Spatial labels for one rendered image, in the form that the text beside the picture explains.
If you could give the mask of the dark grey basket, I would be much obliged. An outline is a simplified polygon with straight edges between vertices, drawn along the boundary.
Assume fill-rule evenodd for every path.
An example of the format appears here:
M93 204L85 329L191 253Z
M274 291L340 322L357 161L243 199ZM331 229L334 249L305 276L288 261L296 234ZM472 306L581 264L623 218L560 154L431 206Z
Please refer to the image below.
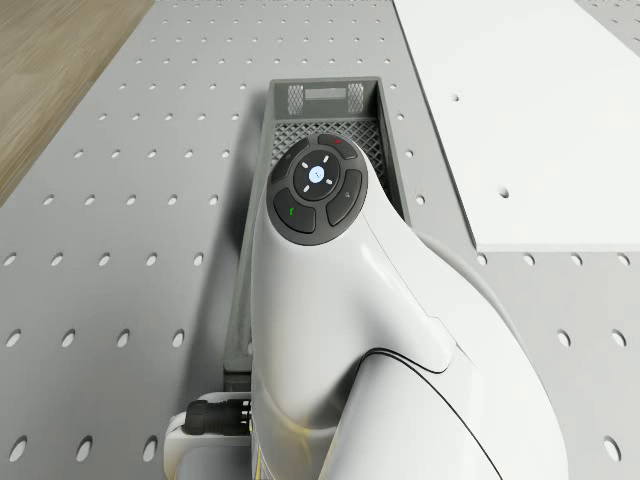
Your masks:
M391 121L378 77L280 79L269 84L223 357L224 390L251 390L250 263L258 199L273 165L302 138L332 133L362 148L387 198L407 221Z

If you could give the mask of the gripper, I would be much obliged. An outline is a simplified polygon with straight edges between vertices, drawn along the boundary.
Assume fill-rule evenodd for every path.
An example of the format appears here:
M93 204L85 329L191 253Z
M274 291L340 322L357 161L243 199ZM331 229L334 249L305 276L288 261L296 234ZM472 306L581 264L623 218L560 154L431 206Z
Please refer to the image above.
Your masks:
M173 416L163 447L167 480L250 480L251 396L212 392Z

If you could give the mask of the white board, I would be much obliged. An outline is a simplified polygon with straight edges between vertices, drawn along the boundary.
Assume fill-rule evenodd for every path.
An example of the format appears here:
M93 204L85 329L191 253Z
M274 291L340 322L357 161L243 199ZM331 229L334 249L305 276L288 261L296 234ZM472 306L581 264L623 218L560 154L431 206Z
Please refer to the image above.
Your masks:
M575 0L397 0L476 246L640 251L640 57Z

